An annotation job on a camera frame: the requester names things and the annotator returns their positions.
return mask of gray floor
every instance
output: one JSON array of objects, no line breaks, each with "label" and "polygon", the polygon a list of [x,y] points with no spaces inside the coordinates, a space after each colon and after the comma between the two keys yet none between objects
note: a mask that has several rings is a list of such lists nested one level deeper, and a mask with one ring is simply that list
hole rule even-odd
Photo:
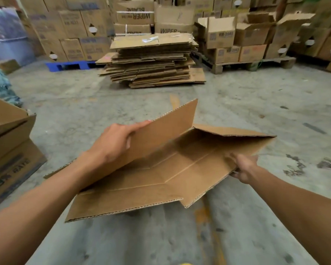
[{"label": "gray floor", "polygon": [[[9,76],[38,114],[31,138],[48,162],[1,205],[42,183],[42,176],[86,150],[113,122],[153,119],[199,98],[196,123],[278,135],[259,164],[278,177],[331,198],[331,74],[296,65],[257,72],[206,73],[205,85],[128,89],[97,70],[50,73],[36,62]],[[229,265],[315,264],[251,189],[226,178],[209,192]],[[62,214],[28,264],[208,264],[193,210],[180,203],[64,224]]]}]

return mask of light blue fabric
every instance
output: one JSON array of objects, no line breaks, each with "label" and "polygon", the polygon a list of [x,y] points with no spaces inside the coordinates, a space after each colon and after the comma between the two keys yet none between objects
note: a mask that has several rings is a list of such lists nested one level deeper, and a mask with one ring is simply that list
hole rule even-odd
[{"label": "light blue fabric", "polygon": [[22,107],[23,102],[11,89],[11,83],[6,75],[0,70],[0,98],[17,107]]}]

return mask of person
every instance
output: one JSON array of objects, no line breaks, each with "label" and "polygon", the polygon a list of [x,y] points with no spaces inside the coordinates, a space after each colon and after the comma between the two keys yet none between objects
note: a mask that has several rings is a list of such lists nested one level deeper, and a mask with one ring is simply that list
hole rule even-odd
[{"label": "person", "polygon": [[[0,264],[25,264],[93,172],[130,147],[132,134],[150,121],[112,124],[73,163],[0,211]],[[257,156],[231,153],[239,171],[278,219],[321,265],[331,265],[331,199],[288,184],[257,165]]]}]

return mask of blue pallet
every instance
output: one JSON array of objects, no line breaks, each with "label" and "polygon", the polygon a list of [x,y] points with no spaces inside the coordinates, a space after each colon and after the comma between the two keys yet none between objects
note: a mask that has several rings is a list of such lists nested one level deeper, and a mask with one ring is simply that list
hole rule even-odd
[{"label": "blue pallet", "polygon": [[66,66],[78,65],[80,70],[90,70],[91,67],[89,64],[95,64],[95,61],[70,61],[70,62],[46,62],[49,71],[51,72],[60,72],[66,70]]}]

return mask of forearm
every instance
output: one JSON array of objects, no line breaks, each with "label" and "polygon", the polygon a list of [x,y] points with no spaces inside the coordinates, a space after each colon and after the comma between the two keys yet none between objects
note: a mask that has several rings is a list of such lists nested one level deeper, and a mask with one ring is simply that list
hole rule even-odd
[{"label": "forearm", "polygon": [[331,199],[255,166],[249,184],[319,264],[331,265]]},{"label": "forearm", "polygon": [[0,212],[0,264],[27,262],[90,172],[86,162],[77,159]]}]

